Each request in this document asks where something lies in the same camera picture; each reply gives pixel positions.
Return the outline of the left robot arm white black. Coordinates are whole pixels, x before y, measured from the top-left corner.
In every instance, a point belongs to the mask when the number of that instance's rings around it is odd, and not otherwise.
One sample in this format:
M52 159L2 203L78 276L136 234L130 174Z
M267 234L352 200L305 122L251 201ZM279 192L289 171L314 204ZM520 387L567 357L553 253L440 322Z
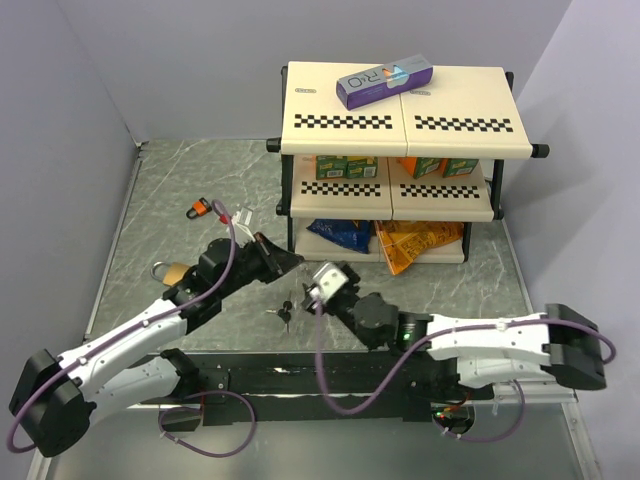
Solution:
M57 356L37 351L25 362L9 403L14 423L8 450L57 456L93 424L133 404L136 386L146 399L191 399L198 378L184 354L162 353L142 366L137 361L213 319L225 298L255 281L270 284L303 261L262 233L245 245L216 239L176 284L133 319Z

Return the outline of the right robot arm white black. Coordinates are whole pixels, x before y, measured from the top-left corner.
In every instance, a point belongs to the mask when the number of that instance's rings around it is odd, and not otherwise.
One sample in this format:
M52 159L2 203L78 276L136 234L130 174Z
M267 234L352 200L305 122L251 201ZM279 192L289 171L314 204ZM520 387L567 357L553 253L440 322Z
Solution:
M598 326L564 304L548 304L524 317L467 319L417 314L386 302L378 292L362 296L359 276L345 262L324 263L304 288L303 308L342 324L370 351L382 347L405 357L424 353L454 364L437 373L438 390L459 398L470 389L520 379L552 378L562 387L605 388Z

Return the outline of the black-headed key bunch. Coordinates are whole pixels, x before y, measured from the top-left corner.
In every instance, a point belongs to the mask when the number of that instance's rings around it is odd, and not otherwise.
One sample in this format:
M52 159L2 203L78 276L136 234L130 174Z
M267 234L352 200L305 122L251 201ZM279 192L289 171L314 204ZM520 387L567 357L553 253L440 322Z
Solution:
M290 290L285 300L282 302L281 306L277 309L267 309L266 312L269 314L273 314L278 316L285 325L286 333L290 332L290 321L292 318L292 310L293 310L293 291Z

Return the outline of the blue snack bag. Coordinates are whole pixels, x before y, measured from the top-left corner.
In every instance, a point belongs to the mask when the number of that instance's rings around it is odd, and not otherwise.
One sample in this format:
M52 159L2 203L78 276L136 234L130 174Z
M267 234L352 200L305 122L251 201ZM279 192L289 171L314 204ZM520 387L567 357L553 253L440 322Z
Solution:
M372 227L368 220L316 219L307 230L339 247L369 253Z

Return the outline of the orange snack bag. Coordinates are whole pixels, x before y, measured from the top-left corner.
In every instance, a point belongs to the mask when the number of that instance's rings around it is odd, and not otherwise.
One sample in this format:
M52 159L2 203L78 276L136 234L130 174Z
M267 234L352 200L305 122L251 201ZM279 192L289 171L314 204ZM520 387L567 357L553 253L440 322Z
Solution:
M376 220L376 235L392 275L399 275L425 251L461 240L464 224L440 221Z

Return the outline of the small orange black padlock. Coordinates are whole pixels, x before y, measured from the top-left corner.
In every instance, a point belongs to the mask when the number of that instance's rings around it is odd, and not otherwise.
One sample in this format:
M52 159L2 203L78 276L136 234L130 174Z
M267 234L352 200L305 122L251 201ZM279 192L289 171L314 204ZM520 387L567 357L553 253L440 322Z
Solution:
M192 206L187 210L186 217L189 220L193 220L206 215L212 210L213 208L209 201L206 198L201 197L196 202L194 202Z

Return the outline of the green yellow box left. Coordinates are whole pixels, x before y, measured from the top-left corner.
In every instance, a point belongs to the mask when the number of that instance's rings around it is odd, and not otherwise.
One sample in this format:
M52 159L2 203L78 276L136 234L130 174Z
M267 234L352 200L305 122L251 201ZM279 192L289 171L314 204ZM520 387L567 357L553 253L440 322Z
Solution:
M346 177L348 160L344 156L317 155L314 165L317 180L340 179Z

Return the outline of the green yellow box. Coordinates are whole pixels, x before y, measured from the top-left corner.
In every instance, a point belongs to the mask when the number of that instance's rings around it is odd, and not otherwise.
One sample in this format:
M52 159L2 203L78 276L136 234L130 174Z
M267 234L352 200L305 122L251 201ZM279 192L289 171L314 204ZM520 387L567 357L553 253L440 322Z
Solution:
M346 177L348 160L344 156L317 155L314 165L317 180L340 179Z
M377 157L347 156L346 160L346 177L348 179L368 179L377 176Z

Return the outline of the brass padlock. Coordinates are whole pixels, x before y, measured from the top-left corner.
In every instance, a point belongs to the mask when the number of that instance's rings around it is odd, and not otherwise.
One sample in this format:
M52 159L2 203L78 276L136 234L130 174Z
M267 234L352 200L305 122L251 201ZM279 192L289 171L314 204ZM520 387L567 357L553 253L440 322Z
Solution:
M178 283L190 269L189 265L179 262L155 262L150 268L151 277L165 286L173 286Z

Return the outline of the beige three-tier shelf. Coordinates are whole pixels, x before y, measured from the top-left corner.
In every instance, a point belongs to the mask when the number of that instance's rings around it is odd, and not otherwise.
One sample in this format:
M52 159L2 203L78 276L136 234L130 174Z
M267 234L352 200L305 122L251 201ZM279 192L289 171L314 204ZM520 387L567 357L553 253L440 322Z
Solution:
M504 163L544 158L545 144L526 134L513 76L500 67L437 66L423 87L353 111L336 95L349 63L292 61L282 68L282 128L267 148L281 157L277 207L287 220L287 246L309 260L356 261L359 254L307 230L318 218L491 222L500 209ZM368 179L315 178L317 155L378 158ZM466 176L440 169L412 178L401 157L478 159Z

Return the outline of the orange green box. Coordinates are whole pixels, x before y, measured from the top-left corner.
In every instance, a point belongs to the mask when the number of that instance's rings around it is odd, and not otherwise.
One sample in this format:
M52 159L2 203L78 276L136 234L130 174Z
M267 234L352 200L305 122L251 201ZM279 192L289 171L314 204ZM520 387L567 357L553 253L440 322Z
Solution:
M440 169L442 158L434 157L401 157L398 163L414 179L419 179Z

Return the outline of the green box right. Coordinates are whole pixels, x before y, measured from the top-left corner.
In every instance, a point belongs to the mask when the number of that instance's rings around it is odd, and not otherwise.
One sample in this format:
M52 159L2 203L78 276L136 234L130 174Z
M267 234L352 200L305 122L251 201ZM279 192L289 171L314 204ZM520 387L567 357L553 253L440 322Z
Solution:
M440 172L443 178L466 176L471 174L478 164L478 159L443 159Z

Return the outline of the purple toothpaste box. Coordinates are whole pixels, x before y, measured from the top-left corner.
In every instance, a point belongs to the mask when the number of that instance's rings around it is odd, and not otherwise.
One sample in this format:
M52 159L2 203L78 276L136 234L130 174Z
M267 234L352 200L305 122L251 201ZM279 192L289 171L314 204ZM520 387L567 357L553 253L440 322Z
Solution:
M422 55L372 67L336 81L336 95L351 111L430 83L434 66Z

